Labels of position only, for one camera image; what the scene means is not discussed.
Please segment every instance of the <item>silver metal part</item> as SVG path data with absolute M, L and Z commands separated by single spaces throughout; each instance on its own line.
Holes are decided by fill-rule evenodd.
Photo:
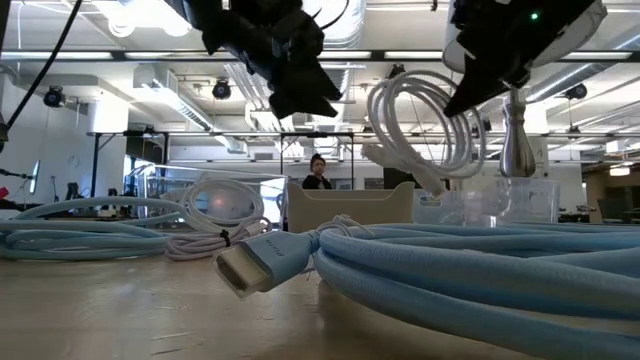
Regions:
M 511 89 L 503 113 L 507 136 L 500 154 L 500 172 L 505 177 L 531 177 L 536 172 L 536 161 L 527 134 L 524 131 L 526 104 L 518 89 Z

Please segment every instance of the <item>white plastic connector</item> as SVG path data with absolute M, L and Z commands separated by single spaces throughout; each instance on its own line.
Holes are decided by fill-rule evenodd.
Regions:
M 213 264 L 216 272 L 240 298 L 263 289 L 269 283 L 269 276 L 240 246 L 222 252 Z

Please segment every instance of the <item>black cable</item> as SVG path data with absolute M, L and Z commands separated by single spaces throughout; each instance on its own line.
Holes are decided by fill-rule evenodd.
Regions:
M 22 113 L 22 110 L 24 110 L 25 106 L 27 106 L 29 99 L 31 99 L 31 96 L 33 96 L 33 93 L 36 91 L 36 89 L 40 85 L 40 82 L 42 82 L 42 79 L 44 79 L 45 75 L 47 75 L 49 68 L 51 67 L 51 65 L 53 65 L 53 62 L 56 60 L 56 56 L 58 56 L 58 53 L 60 52 L 60 49 L 62 48 L 64 41 L 67 39 L 69 30 L 71 30 L 71 25 L 73 25 L 73 21 L 76 19 L 76 15 L 80 10 L 80 5 L 82 5 L 82 0 L 76 0 L 76 3 L 73 6 L 73 9 L 71 10 L 71 13 L 69 14 L 69 18 L 67 19 L 67 23 L 64 25 L 64 29 L 62 29 L 62 33 L 60 34 L 58 43 L 53 48 L 53 51 L 51 51 L 51 56 L 49 56 L 49 59 L 47 59 L 47 62 L 42 67 L 42 70 L 40 70 L 40 73 L 38 74 L 36 79 L 33 81 L 33 84 L 31 84 L 31 87 L 29 88 L 29 90 L 27 90 L 27 94 L 24 96 L 24 98 L 22 98 L 20 105 L 18 105 L 18 107 L 16 108 L 16 111 L 13 113 L 13 115 L 11 115 L 9 122 L 7 122 L 7 127 L 9 129 L 11 129 L 13 124 L 18 119 L 18 116 L 20 116 L 20 113 Z
M 328 24 L 321 26 L 320 30 L 326 30 L 326 29 L 332 27 L 333 25 L 335 25 L 338 22 L 338 20 L 342 19 L 342 17 L 344 16 L 344 13 L 347 12 L 347 8 L 349 8 L 349 0 L 347 0 L 345 2 L 344 9 L 342 9 L 342 12 L 340 13 L 340 15 L 338 15 L 337 18 L 333 19 Z

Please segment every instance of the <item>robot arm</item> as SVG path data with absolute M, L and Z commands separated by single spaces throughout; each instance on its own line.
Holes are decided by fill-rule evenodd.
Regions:
M 278 119 L 294 112 L 333 117 L 329 101 L 342 94 L 318 62 L 324 33 L 300 0 L 164 0 L 191 25 L 213 54 L 224 48 L 250 74 L 267 80 L 269 104 Z

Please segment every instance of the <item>wooden table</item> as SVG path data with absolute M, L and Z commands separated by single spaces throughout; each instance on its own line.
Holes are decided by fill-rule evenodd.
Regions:
M 531 358 L 390 319 L 315 275 L 240 301 L 208 261 L 150 258 L 0 261 L 0 359 Z

